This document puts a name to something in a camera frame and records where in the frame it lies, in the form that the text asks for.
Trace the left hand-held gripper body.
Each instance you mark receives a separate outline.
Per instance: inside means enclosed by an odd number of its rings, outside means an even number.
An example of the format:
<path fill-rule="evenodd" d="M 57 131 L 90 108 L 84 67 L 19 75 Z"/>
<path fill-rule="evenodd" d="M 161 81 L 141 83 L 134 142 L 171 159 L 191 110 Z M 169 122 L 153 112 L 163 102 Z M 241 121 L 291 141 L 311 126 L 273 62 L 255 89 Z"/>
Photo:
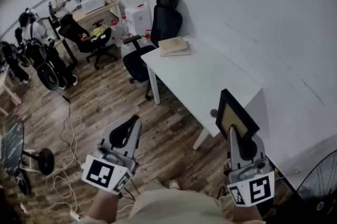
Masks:
<path fill-rule="evenodd" d="M 97 147 L 86 156 L 82 181 L 101 190 L 119 195 L 134 176 L 137 162 L 116 151 Z"/>

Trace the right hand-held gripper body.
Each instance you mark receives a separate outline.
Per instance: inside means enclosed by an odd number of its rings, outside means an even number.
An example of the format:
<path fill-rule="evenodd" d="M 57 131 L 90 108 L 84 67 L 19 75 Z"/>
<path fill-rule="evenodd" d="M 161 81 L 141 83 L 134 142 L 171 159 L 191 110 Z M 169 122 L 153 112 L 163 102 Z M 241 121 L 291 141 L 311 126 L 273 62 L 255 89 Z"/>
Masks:
<path fill-rule="evenodd" d="M 228 163 L 224 174 L 229 180 L 229 193 L 238 207 L 251 207 L 274 198 L 275 174 L 268 158 L 237 170 Z"/>

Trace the black framed picture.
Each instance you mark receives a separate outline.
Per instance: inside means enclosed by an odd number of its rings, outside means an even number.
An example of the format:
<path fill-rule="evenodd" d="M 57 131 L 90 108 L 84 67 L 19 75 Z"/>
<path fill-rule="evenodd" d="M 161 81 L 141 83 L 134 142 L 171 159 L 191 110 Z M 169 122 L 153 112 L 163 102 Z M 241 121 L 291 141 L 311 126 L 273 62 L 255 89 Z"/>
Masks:
<path fill-rule="evenodd" d="M 221 91 L 215 124 L 226 140 L 229 139 L 231 127 L 234 127 L 243 140 L 251 139 L 260 130 L 253 118 L 227 89 Z"/>

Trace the person's left forearm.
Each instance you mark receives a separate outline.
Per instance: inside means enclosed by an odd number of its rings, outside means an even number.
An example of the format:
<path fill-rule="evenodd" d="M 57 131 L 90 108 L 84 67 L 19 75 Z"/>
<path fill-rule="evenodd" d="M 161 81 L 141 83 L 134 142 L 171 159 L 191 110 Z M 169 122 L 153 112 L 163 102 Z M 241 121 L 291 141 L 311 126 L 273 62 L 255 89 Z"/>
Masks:
<path fill-rule="evenodd" d="M 90 206 L 87 215 L 93 219 L 114 223 L 117 217 L 119 197 L 100 189 Z"/>

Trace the person's right forearm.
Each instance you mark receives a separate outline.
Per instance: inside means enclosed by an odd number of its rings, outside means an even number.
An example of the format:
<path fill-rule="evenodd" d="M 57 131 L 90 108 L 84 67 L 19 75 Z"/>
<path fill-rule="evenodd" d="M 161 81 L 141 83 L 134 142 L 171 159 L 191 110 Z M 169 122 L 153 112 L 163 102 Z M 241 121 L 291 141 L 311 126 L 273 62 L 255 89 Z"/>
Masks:
<path fill-rule="evenodd" d="M 235 224 L 265 224 L 257 206 L 234 207 L 232 221 Z"/>

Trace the black round stool base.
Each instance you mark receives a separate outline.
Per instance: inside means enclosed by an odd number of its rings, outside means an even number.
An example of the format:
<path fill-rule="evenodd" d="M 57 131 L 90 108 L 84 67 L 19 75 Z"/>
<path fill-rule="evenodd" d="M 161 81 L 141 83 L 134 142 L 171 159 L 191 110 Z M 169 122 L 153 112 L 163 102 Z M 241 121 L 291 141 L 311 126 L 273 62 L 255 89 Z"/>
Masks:
<path fill-rule="evenodd" d="M 27 172 L 39 173 L 45 176 L 50 175 L 54 171 L 54 155 L 48 148 L 43 148 L 36 154 L 34 149 L 23 150 L 22 154 L 29 158 L 28 165 L 21 160 L 20 169 Z"/>

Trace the large black floor fan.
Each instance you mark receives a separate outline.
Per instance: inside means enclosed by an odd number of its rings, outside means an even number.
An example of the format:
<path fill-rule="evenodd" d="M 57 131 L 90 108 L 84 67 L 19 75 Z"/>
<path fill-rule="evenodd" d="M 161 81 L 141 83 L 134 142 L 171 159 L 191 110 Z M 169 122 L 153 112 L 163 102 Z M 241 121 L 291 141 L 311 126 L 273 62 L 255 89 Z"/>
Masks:
<path fill-rule="evenodd" d="M 296 192 L 311 218 L 337 224 L 337 150 L 311 170 Z"/>

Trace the person's beige clothing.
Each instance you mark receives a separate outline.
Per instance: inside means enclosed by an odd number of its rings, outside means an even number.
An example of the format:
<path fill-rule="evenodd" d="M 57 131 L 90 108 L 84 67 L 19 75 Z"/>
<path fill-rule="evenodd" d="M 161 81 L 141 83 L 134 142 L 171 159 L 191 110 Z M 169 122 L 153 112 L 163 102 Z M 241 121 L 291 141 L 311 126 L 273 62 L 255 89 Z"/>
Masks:
<path fill-rule="evenodd" d="M 223 217 L 220 205 L 204 194 L 168 189 L 151 182 L 144 187 L 126 219 L 107 223 L 86 215 L 78 224 L 234 224 Z"/>

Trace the small black floor fan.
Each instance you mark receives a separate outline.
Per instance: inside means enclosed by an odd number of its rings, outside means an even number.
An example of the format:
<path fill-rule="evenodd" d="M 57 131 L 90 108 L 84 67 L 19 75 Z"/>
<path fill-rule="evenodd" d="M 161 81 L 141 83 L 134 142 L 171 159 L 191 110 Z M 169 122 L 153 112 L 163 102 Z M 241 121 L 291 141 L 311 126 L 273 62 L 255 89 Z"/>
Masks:
<path fill-rule="evenodd" d="M 59 88 L 58 78 L 48 63 L 41 64 L 36 72 L 40 81 L 48 90 L 55 91 Z"/>

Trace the water jug with red cap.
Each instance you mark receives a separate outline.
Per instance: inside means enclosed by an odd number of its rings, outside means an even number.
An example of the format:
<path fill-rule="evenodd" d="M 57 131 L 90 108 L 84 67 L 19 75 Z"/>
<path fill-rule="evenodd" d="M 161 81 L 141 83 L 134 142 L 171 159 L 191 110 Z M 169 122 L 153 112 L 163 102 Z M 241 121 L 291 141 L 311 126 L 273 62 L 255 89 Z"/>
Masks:
<path fill-rule="evenodd" d="M 113 20 L 111 20 L 110 29 L 112 30 L 111 38 L 113 40 L 113 43 L 117 47 L 121 47 L 121 45 L 123 43 L 122 37 L 123 37 L 123 32 L 124 32 L 124 28 L 123 28 L 122 23 L 119 22 L 116 19 L 113 19 Z"/>
<path fill-rule="evenodd" d="M 120 39 L 122 41 L 121 44 L 121 58 L 124 58 L 126 55 L 136 51 L 136 48 L 134 46 L 133 43 L 128 43 L 128 44 L 124 44 L 125 39 L 129 38 L 129 37 L 133 37 L 132 34 L 128 34 L 126 37 L 122 36 Z"/>
<path fill-rule="evenodd" d="M 142 36 L 144 46 L 148 46 L 148 45 L 152 46 L 153 45 L 153 43 L 151 41 L 151 32 L 152 32 L 151 29 L 147 29 L 145 31 L 145 35 Z"/>

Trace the black marble round table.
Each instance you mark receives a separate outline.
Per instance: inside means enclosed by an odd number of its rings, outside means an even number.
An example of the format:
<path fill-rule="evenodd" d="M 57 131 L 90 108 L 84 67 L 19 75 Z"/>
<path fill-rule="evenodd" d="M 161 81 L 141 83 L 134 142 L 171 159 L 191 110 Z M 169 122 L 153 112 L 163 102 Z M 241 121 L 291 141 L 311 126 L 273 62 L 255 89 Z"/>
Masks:
<path fill-rule="evenodd" d="M 4 129 L 0 142 L 0 164 L 9 176 L 16 176 L 22 159 L 24 125 L 20 116 L 13 115 Z"/>

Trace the black reclined office chair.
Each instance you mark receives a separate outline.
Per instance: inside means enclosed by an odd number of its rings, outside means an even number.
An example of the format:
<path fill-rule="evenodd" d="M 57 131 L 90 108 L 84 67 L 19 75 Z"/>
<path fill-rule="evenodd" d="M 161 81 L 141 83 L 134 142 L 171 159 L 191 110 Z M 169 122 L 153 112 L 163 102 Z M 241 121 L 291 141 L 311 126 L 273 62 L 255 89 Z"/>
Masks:
<path fill-rule="evenodd" d="M 89 63 L 90 59 L 95 57 L 94 67 L 96 70 L 99 69 L 99 59 L 102 55 L 108 56 L 114 60 L 118 60 L 118 57 L 114 54 L 110 53 L 109 50 L 114 48 L 116 45 L 114 43 L 110 43 L 112 41 L 111 33 L 112 30 L 110 27 L 104 32 L 100 37 L 91 36 L 91 34 L 80 26 L 73 18 L 72 14 L 68 14 L 62 18 L 60 21 L 61 28 L 58 33 L 74 42 L 78 50 L 81 53 L 88 54 L 86 57 L 86 61 Z"/>

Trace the tan book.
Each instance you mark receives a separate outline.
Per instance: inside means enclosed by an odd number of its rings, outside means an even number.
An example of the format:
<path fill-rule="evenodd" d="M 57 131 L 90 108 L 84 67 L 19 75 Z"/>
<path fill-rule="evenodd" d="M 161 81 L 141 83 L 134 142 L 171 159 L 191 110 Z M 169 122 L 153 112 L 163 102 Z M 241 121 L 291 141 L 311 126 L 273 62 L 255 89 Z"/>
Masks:
<path fill-rule="evenodd" d="M 189 42 L 187 42 L 187 48 L 184 49 L 184 50 L 170 52 L 170 53 L 167 53 L 167 54 L 163 53 L 162 50 L 160 50 L 160 56 L 161 57 L 183 56 L 183 55 L 191 55 L 191 54 L 192 54 L 192 50 L 191 50 Z"/>

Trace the yellow-green cloth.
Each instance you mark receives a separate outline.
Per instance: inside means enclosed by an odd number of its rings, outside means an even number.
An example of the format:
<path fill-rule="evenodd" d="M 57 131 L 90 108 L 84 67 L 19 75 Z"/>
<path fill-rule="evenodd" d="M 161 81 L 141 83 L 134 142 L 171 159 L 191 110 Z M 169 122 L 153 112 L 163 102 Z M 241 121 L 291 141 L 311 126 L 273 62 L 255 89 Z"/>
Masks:
<path fill-rule="evenodd" d="M 104 32 L 108 29 L 108 26 L 100 26 L 98 28 L 93 29 L 91 32 L 91 36 L 100 37 L 104 34 Z"/>

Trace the light wood table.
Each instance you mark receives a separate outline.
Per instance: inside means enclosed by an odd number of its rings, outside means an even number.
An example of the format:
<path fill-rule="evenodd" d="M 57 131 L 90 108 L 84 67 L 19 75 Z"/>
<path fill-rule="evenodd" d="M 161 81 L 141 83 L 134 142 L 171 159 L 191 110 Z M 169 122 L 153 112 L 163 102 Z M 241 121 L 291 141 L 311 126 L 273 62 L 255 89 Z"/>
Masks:
<path fill-rule="evenodd" d="M 0 95 L 3 92 L 6 92 L 10 97 L 15 106 L 18 106 L 22 103 L 22 100 L 17 96 L 16 93 L 12 91 L 13 84 L 9 79 L 9 66 L 6 65 L 3 69 L 3 72 L 0 73 Z"/>

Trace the white water dispenser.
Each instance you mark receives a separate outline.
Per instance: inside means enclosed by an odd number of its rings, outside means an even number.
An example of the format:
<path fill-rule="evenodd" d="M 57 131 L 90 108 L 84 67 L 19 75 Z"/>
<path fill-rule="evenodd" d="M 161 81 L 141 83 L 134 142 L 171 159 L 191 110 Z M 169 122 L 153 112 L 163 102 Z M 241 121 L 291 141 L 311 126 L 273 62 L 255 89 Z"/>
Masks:
<path fill-rule="evenodd" d="M 145 36 L 146 31 L 152 29 L 150 10 L 147 6 L 128 7 L 125 9 L 125 15 L 129 33 L 133 36 Z"/>

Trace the black high-back office chair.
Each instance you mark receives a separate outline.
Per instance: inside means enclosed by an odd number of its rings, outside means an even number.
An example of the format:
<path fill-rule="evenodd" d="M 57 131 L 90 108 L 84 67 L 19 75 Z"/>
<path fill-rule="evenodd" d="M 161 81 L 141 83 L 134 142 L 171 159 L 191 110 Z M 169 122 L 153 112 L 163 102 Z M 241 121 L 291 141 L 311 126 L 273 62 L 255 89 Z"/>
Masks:
<path fill-rule="evenodd" d="M 142 37 L 136 35 L 127 38 L 123 43 L 134 44 L 136 50 L 123 57 L 123 63 L 132 78 L 130 82 L 147 82 L 145 99 L 150 100 L 149 92 L 154 102 L 160 104 L 158 93 L 157 74 L 164 69 L 159 63 L 160 41 L 172 39 L 179 35 L 182 26 L 182 15 L 176 10 L 180 0 L 156 0 L 153 11 L 153 24 L 150 33 L 150 45 L 140 47 L 138 40 Z"/>

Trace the wooden table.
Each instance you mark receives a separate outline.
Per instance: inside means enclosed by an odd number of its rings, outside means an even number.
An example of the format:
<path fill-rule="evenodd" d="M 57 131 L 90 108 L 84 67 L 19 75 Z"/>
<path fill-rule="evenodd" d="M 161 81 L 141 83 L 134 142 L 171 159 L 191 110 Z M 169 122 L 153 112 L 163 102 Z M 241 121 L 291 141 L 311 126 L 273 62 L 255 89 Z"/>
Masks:
<path fill-rule="evenodd" d="M 74 20 L 86 30 L 91 30 L 96 27 L 97 22 L 102 19 L 99 24 L 111 25 L 111 20 L 116 19 L 118 22 L 122 21 L 122 14 L 118 1 L 98 8 L 90 13 L 85 14 L 83 9 L 78 9 L 72 12 Z"/>

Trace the white box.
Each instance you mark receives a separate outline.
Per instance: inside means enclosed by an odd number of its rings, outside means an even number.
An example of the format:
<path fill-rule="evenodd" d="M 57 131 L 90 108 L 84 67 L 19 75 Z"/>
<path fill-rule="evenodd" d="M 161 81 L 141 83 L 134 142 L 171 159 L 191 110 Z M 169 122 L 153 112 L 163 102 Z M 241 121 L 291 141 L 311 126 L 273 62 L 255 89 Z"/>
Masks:
<path fill-rule="evenodd" d="M 81 7 L 84 14 L 89 14 L 105 6 L 105 0 L 83 0 Z"/>

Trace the white table with black legs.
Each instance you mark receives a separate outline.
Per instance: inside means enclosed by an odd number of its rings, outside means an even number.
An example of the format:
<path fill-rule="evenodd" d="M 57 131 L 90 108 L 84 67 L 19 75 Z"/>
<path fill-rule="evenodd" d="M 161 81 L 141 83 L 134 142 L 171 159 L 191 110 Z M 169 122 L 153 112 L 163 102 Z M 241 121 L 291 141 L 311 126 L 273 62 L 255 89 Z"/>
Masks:
<path fill-rule="evenodd" d="M 61 28 L 60 24 L 57 20 L 53 21 L 49 16 L 48 17 L 41 17 L 37 19 L 37 22 L 40 23 L 42 26 L 45 27 L 47 34 L 50 34 L 52 38 L 55 38 L 54 40 L 54 47 L 57 47 L 58 45 L 62 44 L 68 53 L 68 56 L 70 57 L 71 61 L 67 68 L 69 70 L 74 70 L 75 67 L 78 64 L 78 60 L 71 51 L 65 37 L 61 36 L 58 33 L 58 30 Z"/>

